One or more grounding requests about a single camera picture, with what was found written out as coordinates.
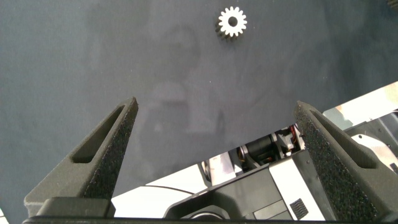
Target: gear teeth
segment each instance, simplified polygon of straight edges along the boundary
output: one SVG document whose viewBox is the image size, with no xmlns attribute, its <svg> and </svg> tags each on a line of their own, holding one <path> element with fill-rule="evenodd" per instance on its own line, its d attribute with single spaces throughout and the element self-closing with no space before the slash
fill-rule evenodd
<svg viewBox="0 0 398 224">
<path fill-rule="evenodd" d="M 238 21 L 235 26 L 229 24 L 229 19 L 231 17 L 236 18 Z M 235 40 L 239 35 L 242 35 L 243 30 L 246 29 L 245 24 L 248 22 L 245 18 L 246 15 L 243 14 L 243 11 L 240 10 L 239 7 L 226 7 L 225 12 L 221 12 L 221 16 L 218 17 L 215 31 L 222 39 Z"/>
</svg>

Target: white panel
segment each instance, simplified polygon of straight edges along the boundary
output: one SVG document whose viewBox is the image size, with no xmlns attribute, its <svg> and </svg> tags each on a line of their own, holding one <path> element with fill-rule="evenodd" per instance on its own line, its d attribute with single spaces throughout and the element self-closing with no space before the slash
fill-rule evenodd
<svg viewBox="0 0 398 224">
<path fill-rule="evenodd" d="M 236 177 L 228 152 L 209 159 L 211 184 L 217 185 Z"/>
<path fill-rule="evenodd" d="M 112 198 L 115 217 L 163 218 L 166 210 L 190 194 L 160 187 L 139 187 Z"/>
<path fill-rule="evenodd" d="M 308 214 L 301 220 L 325 220 L 292 158 L 272 164 L 269 171 L 294 220 L 297 220 L 297 217 L 290 204 L 299 198 L 308 210 Z"/>
<path fill-rule="evenodd" d="M 342 126 L 342 124 L 346 124 L 343 120 L 348 120 L 352 123 L 351 126 L 355 126 L 365 121 L 378 119 L 397 108 L 398 82 L 395 82 L 335 107 L 343 115 L 343 118 L 332 116 L 333 109 L 325 111 L 323 115 L 344 130 L 349 127 Z"/>
<path fill-rule="evenodd" d="M 207 188 L 197 165 L 190 166 L 147 185 L 171 187 L 194 194 Z"/>
<path fill-rule="evenodd" d="M 377 155 L 377 158 L 379 158 L 379 160 L 384 165 L 390 168 L 390 170 L 394 171 L 390 166 L 391 164 L 394 163 L 398 166 L 398 159 L 396 158 L 394 153 L 392 153 L 390 148 L 386 146 L 386 144 L 384 144 L 383 142 L 364 134 L 357 134 L 352 138 L 357 143 L 370 148 L 370 150 L 372 150 L 375 153 L 375 155 Z"/>
</svg>

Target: wire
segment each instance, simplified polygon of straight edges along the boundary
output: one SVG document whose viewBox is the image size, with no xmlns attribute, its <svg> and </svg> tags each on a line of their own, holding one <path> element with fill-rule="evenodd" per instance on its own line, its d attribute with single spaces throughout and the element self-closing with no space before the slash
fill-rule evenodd
<svg viewBox="0 0 398 224">
<path fill-rule="evenodd" d="M 186 191 L 186 190 L 175 189 L 175 188 L 173 188 L 173 187 L 166 187 L 166 186 L 145 185 L 145 186 L 143 186 L 143 187 L 158 187 L 158 188 L 163 188 L 163 189 L 176 190 L 176 191 L 179 191 L 179 192 L 184 192 L 184 193 L 192 194 L 192 195 L 194 194 L 194 193 L 189 192 L 189 191 Z"/>
</svg>

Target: small spur gear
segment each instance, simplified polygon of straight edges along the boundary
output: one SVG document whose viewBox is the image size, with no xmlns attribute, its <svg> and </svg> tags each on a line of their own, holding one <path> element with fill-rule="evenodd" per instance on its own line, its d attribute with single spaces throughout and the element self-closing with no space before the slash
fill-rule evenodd
<svg viewBox="0 0 398 224">
<path fill-rule="evenodd" d="M 245 18 L 243 11 L 239 11 L 239 7 L 225 8 L 225 12 L 221 12 L 221 16 L 218 18 L 216 32 L 225 39 L 237 38 L 246 29 L 245 24 L 248 22 Z"/>
</svg>

